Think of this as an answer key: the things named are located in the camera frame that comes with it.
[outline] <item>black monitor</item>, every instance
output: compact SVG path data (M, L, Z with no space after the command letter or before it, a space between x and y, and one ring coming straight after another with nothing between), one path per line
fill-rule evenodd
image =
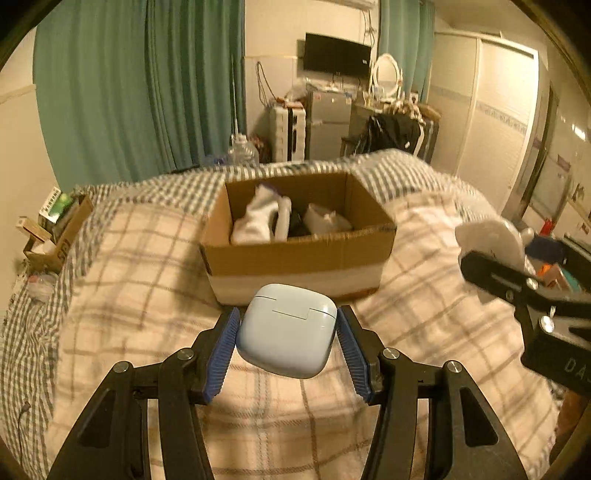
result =
M306 34L304 70L367 78L371 47L325 35Z

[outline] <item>bed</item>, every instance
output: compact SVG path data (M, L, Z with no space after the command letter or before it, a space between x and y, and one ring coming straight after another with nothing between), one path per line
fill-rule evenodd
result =
M464 363L530 478L543 474L558 413L548 383L519 362L521 331L512 309L501 301L480 305L457 264L455 226L496 213L466 183L386 150L82 189L95 209L53 295L36 303L24 281L17 282L0 343L0 434L32 480L46 477L115 362L160 362L214 325L220 307L198 243L223 182L340 170L355 174L399 229L379 291L352 303L361 324L415 361ZM31 408L23 412L27 402ZM426 412L421 403L414 478L422 478ZM354 479L367 456L376 407L356 396L336 342L323 372L305 381L268 374L235 352L222 393L199 415L216 479ZM155 404L148 421L152 478L162 479Z

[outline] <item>teal curtain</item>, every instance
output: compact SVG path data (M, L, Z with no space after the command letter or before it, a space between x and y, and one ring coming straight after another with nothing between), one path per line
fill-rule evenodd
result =
M223 153L245 126L243 0L63 0L33 75L60 187L138 181Z
M378 52L389 53L398 62L407 98L416 91L421 101L426 100L434 29L431 0L381 0Z

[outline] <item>white wardrobe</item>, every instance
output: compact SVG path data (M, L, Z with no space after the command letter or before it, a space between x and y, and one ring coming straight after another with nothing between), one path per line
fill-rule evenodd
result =
M488 35L435 34L428 103L442 113L431 165L500 213L517 180L538 101L538 53Z

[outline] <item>light blue earbuds case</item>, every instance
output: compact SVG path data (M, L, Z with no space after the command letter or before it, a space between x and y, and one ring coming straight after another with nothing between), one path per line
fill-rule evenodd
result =
M268 372L311 378L326 365L335 324L330 298L304 288L265 285L246 310L236 347L244 360Z

